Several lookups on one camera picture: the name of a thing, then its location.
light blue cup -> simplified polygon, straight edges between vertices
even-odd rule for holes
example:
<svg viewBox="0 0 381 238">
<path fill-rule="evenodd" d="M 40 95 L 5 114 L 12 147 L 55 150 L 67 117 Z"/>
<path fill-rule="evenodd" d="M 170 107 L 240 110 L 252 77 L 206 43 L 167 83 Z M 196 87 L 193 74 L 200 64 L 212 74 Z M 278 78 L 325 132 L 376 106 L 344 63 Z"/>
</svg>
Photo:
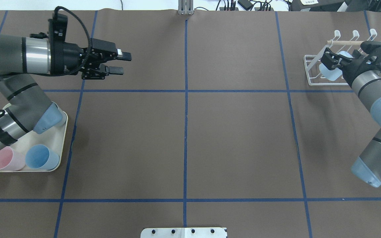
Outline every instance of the light blue cup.
<svg viewBox="0 0 381 238">
<path fill-rule="evenodd" d="M 51 170 L 59 164 L 60 157 L 48 147 L 38 144 L 27 151 L 25 160 L 31 169 Z"/>
<path fill-rule="evenodd" d="M 353 58 L 352 55 L 346 51 L 340 51 L 337 54 L 346 56 L 348 58 Z M 322 75 L 330 81 L 336 81 L 342 75 L 342 71 L 340 69 L 336 68 L 333 70 L 329 70 L 323 63 L 319 65 L 319 69 Z"/>
</svg>

wooden dowel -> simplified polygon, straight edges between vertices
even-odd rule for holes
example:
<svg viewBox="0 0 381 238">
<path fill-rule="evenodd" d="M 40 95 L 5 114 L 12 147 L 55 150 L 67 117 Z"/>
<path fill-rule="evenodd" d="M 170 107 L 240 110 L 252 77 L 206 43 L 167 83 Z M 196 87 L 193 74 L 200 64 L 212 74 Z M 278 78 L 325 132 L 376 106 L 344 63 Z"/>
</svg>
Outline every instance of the wooden dowel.
<svg viewBox="0 0 381 238">
<path fill-rule="evenodd" d="M 361 45 L 363 41 L 333 41 L 333 45 Z"/>
</svg>

blue cup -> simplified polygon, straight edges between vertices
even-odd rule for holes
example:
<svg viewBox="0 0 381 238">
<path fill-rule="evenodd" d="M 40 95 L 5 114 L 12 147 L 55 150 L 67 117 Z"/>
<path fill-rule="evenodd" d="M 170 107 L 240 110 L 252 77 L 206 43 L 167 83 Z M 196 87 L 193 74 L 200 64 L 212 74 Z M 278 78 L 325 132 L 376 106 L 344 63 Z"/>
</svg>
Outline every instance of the blue cup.
<svg viewBox="0 0 381 238">
<path fill-rule="evenodd" d="M 51 170 L 59 164 L 60 157 L 48 147 L 38 144 L 27 151 L 25 160 L 31 169 Z"/>
</svg>

white wire rack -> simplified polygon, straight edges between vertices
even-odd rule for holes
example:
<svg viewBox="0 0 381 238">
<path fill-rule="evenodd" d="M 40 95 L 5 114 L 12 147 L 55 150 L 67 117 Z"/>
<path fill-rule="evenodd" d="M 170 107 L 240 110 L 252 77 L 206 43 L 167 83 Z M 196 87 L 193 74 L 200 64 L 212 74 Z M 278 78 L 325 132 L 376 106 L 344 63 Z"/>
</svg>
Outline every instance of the white wire rack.
<svg viewBox="0 0 381 238">
<path fill-rule="evenodd" d="M 311 86 L 316 85 L 348 85 L 342 76 L 340 76 L 336 81 L 329 81 L 327 78 L 325 78 L 322 73 L 319 70 L 319 65 L 321 64 L 320 59 L 323 56 L 324 50 L 328 47 L 331 48 L 331 50 L 335 53 L 340 52 L 342 50 L 345 50 L 349 52 L 351 50 L 351 47 L 357 47 L 361 45 L 363 41 L 357 41 L 358 38 L 360 38 L 360 34 L 357 30 L 352 31 L 352 38 L 349 41 L 339 41 L 340 39 L 340 31 L 335 30 L 334 31 L 334 37 L 333 39 L 327 41 L 326 45 L 319 51 L 317 55 L 305 55 L 304 56 L 304 67 L 305 67 L 305 73 L 307 74 L 307 80 L 308 84 Z M 367 39 L 367 41 L 372 41 L 376 38 L 377 32 L 375 29 L 370 29 L 370 36 Z"/>
</svg>

metal plate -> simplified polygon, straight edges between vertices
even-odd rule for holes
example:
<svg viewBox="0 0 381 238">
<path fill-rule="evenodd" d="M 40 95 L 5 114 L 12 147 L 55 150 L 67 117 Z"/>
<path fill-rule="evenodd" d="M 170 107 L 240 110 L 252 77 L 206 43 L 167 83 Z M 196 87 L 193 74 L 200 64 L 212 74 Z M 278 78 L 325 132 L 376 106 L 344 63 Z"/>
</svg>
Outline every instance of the metal plate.
<svg viewBox="0 0 381 238">
<path fill-rule="evenodd" d="M 146 228 L 141 232 L 141 238 L 227 238 L 227 228 Z"/>
</svg>

